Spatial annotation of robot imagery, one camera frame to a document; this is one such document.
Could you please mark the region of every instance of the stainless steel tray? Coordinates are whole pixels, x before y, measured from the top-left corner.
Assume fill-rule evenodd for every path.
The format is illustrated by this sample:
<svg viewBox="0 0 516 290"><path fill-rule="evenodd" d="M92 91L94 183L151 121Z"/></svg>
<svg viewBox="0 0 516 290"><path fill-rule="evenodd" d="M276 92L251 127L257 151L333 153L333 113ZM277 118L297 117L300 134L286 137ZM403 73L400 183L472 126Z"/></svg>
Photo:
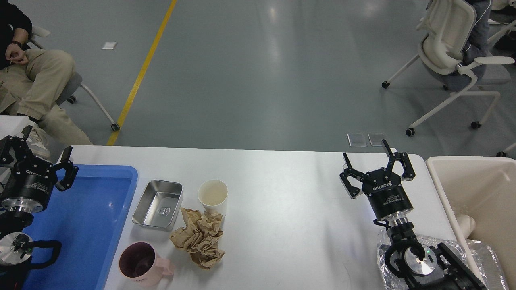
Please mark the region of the stainless steel tray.
<svg viewBox="0 0 516 290"><path fill-rule="evenodd" d="M133 214L133 223L144 227L171 231L181 211L183 186L176 182L151 180Z"/></svg>

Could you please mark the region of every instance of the mug handle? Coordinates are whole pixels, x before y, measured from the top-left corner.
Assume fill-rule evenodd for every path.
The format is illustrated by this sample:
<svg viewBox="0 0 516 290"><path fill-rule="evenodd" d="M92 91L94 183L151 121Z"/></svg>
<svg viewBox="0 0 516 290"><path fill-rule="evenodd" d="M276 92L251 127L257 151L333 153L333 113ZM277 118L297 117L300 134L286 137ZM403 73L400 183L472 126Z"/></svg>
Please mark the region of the mug handle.
<svg viewBox="0 0 516 290"><path fill-rule="evenodd" d="M170 260L157 258L156 266L163 268L163 275L174 275L175 266L170 264Z"/></svg>

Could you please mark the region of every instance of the person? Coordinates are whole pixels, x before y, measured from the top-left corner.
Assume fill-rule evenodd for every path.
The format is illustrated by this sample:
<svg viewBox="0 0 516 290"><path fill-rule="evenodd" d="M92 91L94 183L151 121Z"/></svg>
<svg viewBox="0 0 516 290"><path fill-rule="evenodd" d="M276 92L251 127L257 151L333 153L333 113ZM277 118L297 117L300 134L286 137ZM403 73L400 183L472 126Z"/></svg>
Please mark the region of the person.
<svg viewBox="0 0 516 290"><path fill-rule="evenodd" d="M91 145L88 136L55 102L75 73L73 58L60 50L31 49L32 22L8 0L0 0L0 112L28 116L33 130L27 143L50 159L45 133L65 145Z"/></svg>
<svg viewBox="0 0 516 290"><path fill-rule="evenodd" d="M490 0L465 0L470 4L476 12L476 20L471 30L470 36L466 40L466 44L462 49L462 63L464 65L470 65L475 61L476 57L487 56L489 46L487 44L488 33L489 33L489 13L491 9ZM471 78L467 75L459 74L457 71L441 75L436 74L429 68L425 68L434 75L437 79L447 85L450 91L460 91L465 88L470 82ZM478 66L472 69L473 73L481 79L486 72L486 66Z"/></svg>

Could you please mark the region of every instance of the paper cup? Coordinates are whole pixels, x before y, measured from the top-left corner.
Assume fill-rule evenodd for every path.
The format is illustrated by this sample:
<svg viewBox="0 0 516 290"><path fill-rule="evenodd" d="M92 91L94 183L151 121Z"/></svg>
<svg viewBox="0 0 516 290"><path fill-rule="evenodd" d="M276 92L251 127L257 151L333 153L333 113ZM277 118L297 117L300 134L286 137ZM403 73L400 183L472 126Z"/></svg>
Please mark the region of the paper cup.
<svg viewBox="0 0 516 290"><path fill-rule="evenodd" d="M228 187L220 180L209 180L201 185L197 193L199 201L210 214L218 212L225 217L228 201Z"/></svg>

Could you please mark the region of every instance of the crumpled brown paper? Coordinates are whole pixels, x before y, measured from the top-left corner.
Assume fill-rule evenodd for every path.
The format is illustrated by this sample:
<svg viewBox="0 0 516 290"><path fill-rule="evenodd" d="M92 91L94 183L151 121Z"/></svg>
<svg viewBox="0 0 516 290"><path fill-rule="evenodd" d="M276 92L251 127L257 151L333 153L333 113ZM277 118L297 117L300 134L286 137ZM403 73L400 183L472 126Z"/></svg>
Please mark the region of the crumpled brown paper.
<svg viewBox="0 0 516 290"><path fill-rule="evenodd" d="M201 269L211 269L217 264L224 251L219 249L219 239L222 236L220 224L222 215L210 214L181 208L186 227L170 233L170 240L175 247L186 251L194 263Z"/></svg>

